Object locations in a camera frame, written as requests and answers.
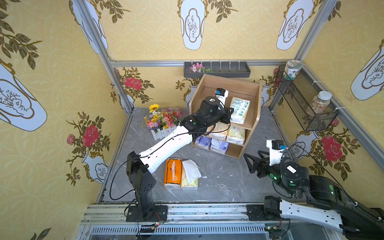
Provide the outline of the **white green tissue pack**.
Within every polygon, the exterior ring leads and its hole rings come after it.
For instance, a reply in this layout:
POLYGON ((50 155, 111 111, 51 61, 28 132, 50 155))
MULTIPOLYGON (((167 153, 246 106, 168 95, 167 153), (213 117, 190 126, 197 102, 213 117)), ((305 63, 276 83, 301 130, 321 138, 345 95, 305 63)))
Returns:
POLYGON ((244 124, 251 101, 233 97, 230 107, 234 109, 231 115, 231 122, 235 124, 244 124))

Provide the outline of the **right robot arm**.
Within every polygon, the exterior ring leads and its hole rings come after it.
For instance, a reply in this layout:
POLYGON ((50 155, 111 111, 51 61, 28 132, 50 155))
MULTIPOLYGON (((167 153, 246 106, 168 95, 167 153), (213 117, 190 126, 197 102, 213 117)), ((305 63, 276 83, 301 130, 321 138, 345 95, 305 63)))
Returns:
POLYGON ((305 206, 279 197, 266 196, 261 207, 248 205, 250 220, 301 220, 342 233, 348 240, 382 240, 384 211, 368 208, 350 197, 343 187, 329 178, 311 175, 290 158, 270 166, 269 153, 244 154, 250 173, 268 177, 291 199, 304 198, 305 206))

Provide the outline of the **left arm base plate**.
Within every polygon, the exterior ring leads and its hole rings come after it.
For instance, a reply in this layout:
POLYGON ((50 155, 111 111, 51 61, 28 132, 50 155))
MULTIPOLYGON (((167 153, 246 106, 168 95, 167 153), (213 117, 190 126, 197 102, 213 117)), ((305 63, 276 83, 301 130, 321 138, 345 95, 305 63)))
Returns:
POLYGON ((156 221, 167 221, 168 218, 168 206, 166 205, 155 205, 152 210, 147 213, 143 213, 139 207, 130 206, 126 211, 126 222, 156 222, 156 221))

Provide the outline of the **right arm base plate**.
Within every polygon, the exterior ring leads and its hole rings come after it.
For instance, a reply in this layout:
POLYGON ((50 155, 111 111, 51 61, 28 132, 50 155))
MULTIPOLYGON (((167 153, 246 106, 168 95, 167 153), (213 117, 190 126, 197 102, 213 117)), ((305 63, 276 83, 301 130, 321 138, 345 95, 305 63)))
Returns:
POLYGON ((268 221, 269 218, 264 212, 264 205, 247 205, 247 216, 249 221, 268 221))

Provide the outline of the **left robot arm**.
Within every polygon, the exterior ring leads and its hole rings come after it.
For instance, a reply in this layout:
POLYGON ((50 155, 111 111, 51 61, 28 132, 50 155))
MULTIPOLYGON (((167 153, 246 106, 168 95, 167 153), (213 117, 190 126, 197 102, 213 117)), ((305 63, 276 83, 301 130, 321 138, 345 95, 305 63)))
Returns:
POLYGON ((229 124, 234 108, 226 108, 227 97, 206 97, 198 111, 185 117, 179 126, 153 147, 139 154, 127 156, 127 176, 132 184, 137 207, 147 221, 155 213, 152 189, 156 185, 153 173, 172 154, 192 143, 201 135, 208 135, 208 128, 217 123, 229 124))

